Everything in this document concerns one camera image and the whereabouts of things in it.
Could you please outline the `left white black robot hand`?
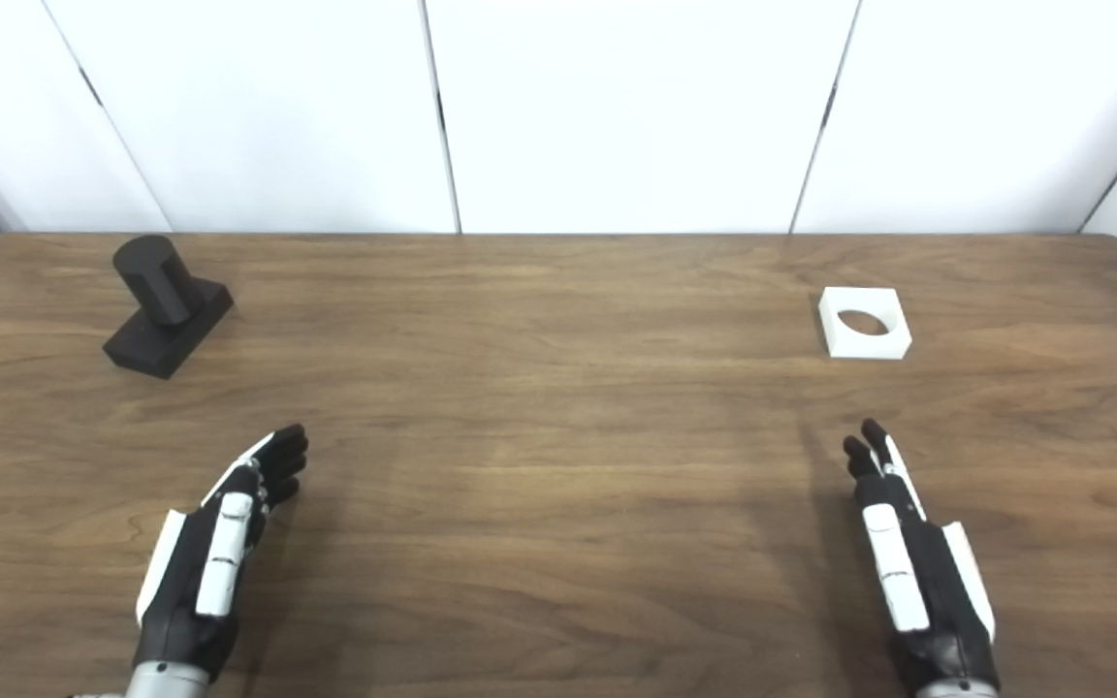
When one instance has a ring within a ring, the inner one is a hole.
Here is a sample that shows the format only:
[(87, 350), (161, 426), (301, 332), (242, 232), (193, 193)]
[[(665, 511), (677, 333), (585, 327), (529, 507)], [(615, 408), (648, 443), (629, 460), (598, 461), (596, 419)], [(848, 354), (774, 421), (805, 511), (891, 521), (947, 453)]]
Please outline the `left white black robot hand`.
[(304, 426), (239, 455), (194, 511), (168, 511), (136, 602), (128, 697), (206, 697), (239, 638), (239, 589), (271, 511), (299, 490)]

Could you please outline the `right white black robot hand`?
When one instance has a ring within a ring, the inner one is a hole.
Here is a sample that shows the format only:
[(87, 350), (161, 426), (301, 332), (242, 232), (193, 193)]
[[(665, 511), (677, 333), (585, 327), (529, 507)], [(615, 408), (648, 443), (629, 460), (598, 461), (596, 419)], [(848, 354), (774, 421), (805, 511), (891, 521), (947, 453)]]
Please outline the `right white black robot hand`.
[(843, 442), (908, 697), (997, 697), (996, 618), (965, 527), (930, 522), (895, 438), (866, 419)]

